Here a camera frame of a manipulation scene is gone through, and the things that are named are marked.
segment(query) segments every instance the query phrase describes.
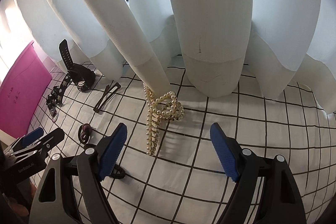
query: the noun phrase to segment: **table surface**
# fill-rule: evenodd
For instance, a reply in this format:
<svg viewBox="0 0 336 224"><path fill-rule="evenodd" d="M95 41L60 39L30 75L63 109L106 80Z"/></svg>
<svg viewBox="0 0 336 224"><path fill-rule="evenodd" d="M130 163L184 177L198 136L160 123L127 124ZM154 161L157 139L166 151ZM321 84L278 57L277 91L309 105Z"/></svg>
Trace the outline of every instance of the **table surface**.
<svg viewBox="0 0 336 224"><path fill-rule="evenodd" d="M155 157L146 155L147 105L142 81L129 65L124 65L122 88L99 114L93 107L110 84L95 70L93 89L80 93L72 84L53 123L45 105L46 96L59 85L65 74L57 67L53 80L35 111L29 131L43 127L50 132L61 127L66 137L52 150L63 156L78 155L83 146L77 139L78 128L90 123L95 129L91 143L112 134L123 122L128 137L118 158L126 177L102 182L108 201L123 224L216 223L232 193L234 183L223 172L210 141L209 129L218 122L225 134L255 154L273 158L282 154L294 175L308 223L313 223L335 193L336 118L326 115L305 85L290 82L277 100L263 97L256 78L244 65L238 87L232 94L212 99L189 82L182 56L172 59L166 70L172 90L185 109L179 122L162 123ZM32 180L38 184L42 173ZM74 178L76 198L84 223L90 223ZM262 189L258 180L246 223L252 223Z"/></svg>

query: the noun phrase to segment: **metal bolt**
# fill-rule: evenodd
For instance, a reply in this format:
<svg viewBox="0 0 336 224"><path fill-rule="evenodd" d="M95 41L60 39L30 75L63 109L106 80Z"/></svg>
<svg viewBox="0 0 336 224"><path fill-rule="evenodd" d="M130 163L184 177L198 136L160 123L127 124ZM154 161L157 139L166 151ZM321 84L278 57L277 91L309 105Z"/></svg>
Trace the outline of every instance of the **metal bolt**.
<svg viewBox="0 0 336 224"><path fill-rule="evenodd" d="M53 156L51 157L53 160L58 160L60 157L60 154L53 154Z"/></svg>
<svg viewBox="0 0 336 224"><path fill-rule="evenodd" d="M92 147L90 147L90 148L88 148L88 149L85 150L85 154L91 155L94 151L95 150Z"/></svg>
<svg viewBox="0 0 336 224"><path fill-rule="evenodd" d="M251 155L252 154L252 152L251 152L251 150L250 149L243 149L243 154L245 155L245 156L249 156L249 155Z"/></svg>
<svg viewBox="0 0 336 224"><path fill-rule="evenodd" d="M283 162L285 161L285 158L282 155L278 155L277 160Z"/></svg>

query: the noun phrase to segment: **curtain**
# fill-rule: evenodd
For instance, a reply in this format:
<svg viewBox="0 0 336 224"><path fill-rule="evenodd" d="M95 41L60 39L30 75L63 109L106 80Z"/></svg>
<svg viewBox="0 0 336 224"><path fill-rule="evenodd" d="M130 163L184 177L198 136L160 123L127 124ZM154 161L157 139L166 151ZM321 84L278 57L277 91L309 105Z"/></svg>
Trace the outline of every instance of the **curtain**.
<svg viewBox="0 0 336 224"><path fill-rule="evenodd" d="M186 77L205 95L230 94L243 64L263 95L276 99L292 80L336 110L335 0L15 0L41 48L64 69L68 40L117 80L125 59L157 96L171 86L170 59L182 54Z"/></svg>

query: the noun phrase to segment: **grid tablecloth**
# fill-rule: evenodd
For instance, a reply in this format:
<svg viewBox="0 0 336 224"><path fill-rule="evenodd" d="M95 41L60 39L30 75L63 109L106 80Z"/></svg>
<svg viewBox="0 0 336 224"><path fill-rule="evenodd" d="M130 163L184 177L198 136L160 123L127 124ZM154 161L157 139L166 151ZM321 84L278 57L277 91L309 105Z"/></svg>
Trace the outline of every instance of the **grid tablecloth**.
<svg viewBox="0 0 336 224"><path fill-rule="evenodd" d="M46 133L61 127L65 139L51 155L78 155L83 151L77 139L78 128L90 123L95 129L90 140L97 143L123 122L128 136L117 163L126 171L122 180L109 177L102 181L108 201L123 224L205 224L216 223L232 193L234 183L224 174L210 141L209 129L218 122L225 134L259 156L273 158L282 154L294 175L302 196L308 223L313 223L335 193L336 117L327 115L305 85L290 82L277 100L264 98L256 78L244 65L238 87L230 95L212 99L189 82L182 56L172 59L166 73L185 118L162 123L154 157L146 155L146 118L142 81L129 65L119 80L122 88L99 114L93 107L110 84L95 70L92 90L79 92L70 85L64 104L53 123L46 96L59 85L64 73L52 70L53 80L43 94L31 120L29 132L42 127ZM37 185L43 172L32 177ZM258 180L246 223L252 223L262 190ZM81 195L78 177L74 177L76 199L84 223L90 223Z"/></svg>

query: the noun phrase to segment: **blue gripper pad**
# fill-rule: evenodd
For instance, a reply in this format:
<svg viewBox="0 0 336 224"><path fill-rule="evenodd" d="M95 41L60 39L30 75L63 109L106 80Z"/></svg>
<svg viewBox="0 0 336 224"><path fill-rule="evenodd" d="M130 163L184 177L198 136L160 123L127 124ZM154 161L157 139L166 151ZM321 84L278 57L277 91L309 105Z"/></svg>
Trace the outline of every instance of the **blue gripper pad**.
<svg viewBox="0 0 336 224"><path fill-rule="evenodd" d="M239 180L236 158L226 143L226 135L218 123L210 127L210 139L216 150L217 156L223 166L225 174L234 182Z"/></svg>
<svg viewBox="0 0 336 224"><path fill-rule="evenodd" d="M44 134L43 128L38 127L34 131L31 131L31 133L28 133L26 136L23 136L22 146L27 147L28 145L31 145L33 142L41 138L43 134Z"/></svg>
<svg viewBox="0 0 336 224"><path fill-rule="evenodd" d="M111 135L112 140L100 157L99 181L109 176L127 139L127 126L120 123Z"/></svg>

